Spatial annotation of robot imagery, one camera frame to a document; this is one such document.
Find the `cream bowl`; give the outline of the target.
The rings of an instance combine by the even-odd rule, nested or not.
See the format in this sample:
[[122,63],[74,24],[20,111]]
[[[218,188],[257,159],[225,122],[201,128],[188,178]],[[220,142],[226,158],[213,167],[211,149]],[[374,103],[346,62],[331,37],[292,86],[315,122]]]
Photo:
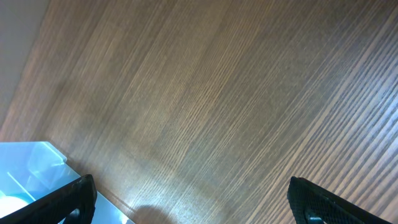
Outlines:
[[0,204],[0,216],[2,218],[30,204],[30,198],[24,194],[6,195],[1,192]]

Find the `clear plastic storage container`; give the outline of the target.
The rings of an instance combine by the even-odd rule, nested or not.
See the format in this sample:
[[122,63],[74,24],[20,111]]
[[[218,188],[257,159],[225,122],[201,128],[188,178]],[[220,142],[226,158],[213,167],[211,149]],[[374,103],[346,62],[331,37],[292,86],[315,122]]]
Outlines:
[[[1,192],[24,194],[30,204],[84,176],[48,141],[1,143]],[[97,191],[92,224],[132,224],[122,211]]]

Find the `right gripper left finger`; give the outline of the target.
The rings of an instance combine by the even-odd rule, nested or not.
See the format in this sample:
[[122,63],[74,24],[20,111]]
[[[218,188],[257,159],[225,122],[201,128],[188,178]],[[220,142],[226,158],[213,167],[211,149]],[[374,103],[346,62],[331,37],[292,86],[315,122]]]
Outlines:
[[90,224],[95,213],[97,190],[91,174],[70,182],[41,199],[1,218],[8,224]]

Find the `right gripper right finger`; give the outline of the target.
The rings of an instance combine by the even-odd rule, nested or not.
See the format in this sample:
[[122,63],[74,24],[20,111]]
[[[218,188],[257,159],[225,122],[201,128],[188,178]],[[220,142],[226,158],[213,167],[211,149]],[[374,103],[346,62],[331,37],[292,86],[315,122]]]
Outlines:
[[290,179],[287,199],[297,223],[391,224],[301,177]]

